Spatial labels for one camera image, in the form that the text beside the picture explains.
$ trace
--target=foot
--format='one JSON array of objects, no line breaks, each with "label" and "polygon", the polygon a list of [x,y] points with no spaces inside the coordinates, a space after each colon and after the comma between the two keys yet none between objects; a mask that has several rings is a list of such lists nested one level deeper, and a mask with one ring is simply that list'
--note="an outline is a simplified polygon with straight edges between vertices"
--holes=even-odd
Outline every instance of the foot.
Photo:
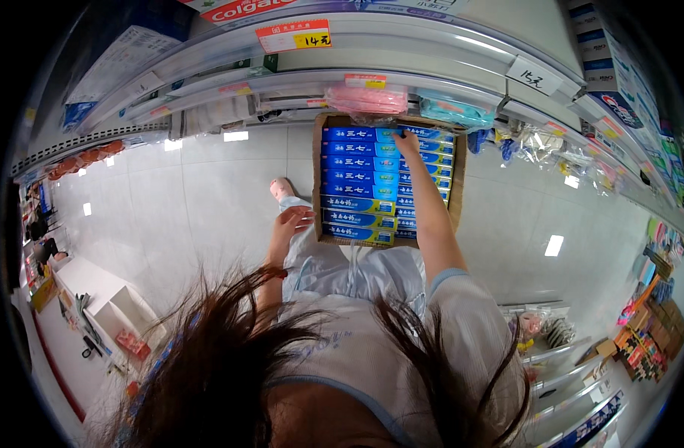
[{"label": "foot", "polygon": [[281,202],[287,196],[294,196],[293,186],[284,177],[278,177],[269,184],[269,192],[277,202]]}]

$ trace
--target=red package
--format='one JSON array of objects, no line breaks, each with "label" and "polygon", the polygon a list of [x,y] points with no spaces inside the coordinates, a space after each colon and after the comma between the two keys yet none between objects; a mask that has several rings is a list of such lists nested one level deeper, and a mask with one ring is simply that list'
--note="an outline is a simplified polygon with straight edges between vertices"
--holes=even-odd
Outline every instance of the red package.
[{"label": "red package", "polygon": [[150,354],[150,347],[148,347],[145,341],[138,340],[134,334],[127,330],[121,330],[120,333],[115,336],[115,341],[130,350],[132,354],[140,359],[140,361],[145,361]]}]

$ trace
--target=long brown hair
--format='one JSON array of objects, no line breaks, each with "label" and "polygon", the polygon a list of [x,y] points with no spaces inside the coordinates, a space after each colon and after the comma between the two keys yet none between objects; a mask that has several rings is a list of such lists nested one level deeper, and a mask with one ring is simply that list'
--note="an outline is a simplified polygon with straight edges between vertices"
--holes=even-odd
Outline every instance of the long brown hair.
[{"label": "long brown hair", "polygon": [[[255,323],[265,313],[278,310],[257,309],[254,293],[283,272],[261,267],[227,282],[229,286],[223,282],[210,286],[202,277],[198,287],[165,319],[176,318],[169,354],[149,373],[137,396],[123,401],[101,443],[108,447],[177,447],[211,446],[224,440],[230,447],[269,446],[272,421],[265,384],[290,359],[290,344],[321,339],[309,324],[318,311],[255,330]],[[418,371],[443,445],[491,447],[505,443],[520,427],[528,408],[526,377],[523,402],[502,433],[488,423],[486,408],[495,384],[514,357],[517,336],[481,401],[472,403],[446,357],[441,313],[438,309],[429,312],[432,328],[425,327],[401,301],[375,301],[375,317]]]}]

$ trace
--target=pink plastic package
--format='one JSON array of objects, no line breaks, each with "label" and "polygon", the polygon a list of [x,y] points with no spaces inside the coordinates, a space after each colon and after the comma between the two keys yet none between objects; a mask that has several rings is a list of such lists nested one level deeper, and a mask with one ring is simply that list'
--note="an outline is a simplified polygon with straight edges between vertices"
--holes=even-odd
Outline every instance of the pink plastic package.
[{"label": "pink plastic package", "polygon": [[327,89],[325,100],[330,107],[348,113],[402,114],[407,110],[406,86],[368,89],[338,85]]}]

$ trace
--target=white price tag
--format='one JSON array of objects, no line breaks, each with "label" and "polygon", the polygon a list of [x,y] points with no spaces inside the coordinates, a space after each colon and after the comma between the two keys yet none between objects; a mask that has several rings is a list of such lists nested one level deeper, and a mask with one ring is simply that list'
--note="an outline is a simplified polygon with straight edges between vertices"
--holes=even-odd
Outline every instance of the white price tag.
[{"label": "white price tag", "polygon": [[516,57],[506,76],[545,94],[554,93],[563,83],[560,77],[521,56]]},{"label": "white price tag", "polygon": [[159,77],[155,76],[155,73],[149,72],[147,75],[125,87],[125,92],[131,97],[138,99],[142,95],[150,93],[163,85],[165,85],[165,83]]}]

